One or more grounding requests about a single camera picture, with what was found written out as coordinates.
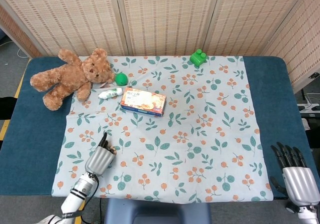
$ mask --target green ball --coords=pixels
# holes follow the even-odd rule
[[[128,77],[124,73],[118,73],[115,78],[115,82],[118,86],[125,86],[128,84]]]

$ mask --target snack box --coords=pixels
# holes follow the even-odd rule
[[[165,95],[127,87],[120,105],[125,110],[162,116],[165,101]]]

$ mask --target green lego brick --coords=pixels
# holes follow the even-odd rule
[[[196,66],[199,67],[201,64],[204,63],[206,60],[206,53],[203,53],[201,49],[197,49],[196,52],[194,52],[190,56],[190,61]]]

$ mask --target white robotic arm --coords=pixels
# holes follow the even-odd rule
[[[115,148],[108,144],[107,133],[104,133],[99,145],[85,164],[86,173],[82,174],[70,194],[61,206],[62,218],[51,215],[37,224],[72,224],[76,217],[82,215],[79,208],[94,186],[99,186],[99,179],[117,154]]]
[[[320,224],[315,205],[320,202],[320,193],[310,168],[307,168],[304,157],[296,147],[277,143],[280,151],[271,146],[280,167],[286,189],[280,187],[271,177],[272,183],[278,191],[287,195],[294,205],[287,207],[293,213],[297,212],[303,224]]]

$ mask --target beige wicker panel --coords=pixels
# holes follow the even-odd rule
[[[40,57],[41,53],[33,45],[28,36],[19,28],[11,16],[0,6],[0,25],[6,29],[8,34],[17,40],[21,47],[32,57]]]
[[[111,0],[6,0],[49,55],[96,47],[124,55]]]
[[[219,0],[204,50],[214,55],[259,55],[296,0]]]
[[[184,55],[202,47],[215,0],[123,0],[134,55]]]
[[[320,65],[320,0],[300,0],[263,54],[284,59],[292,85]]]

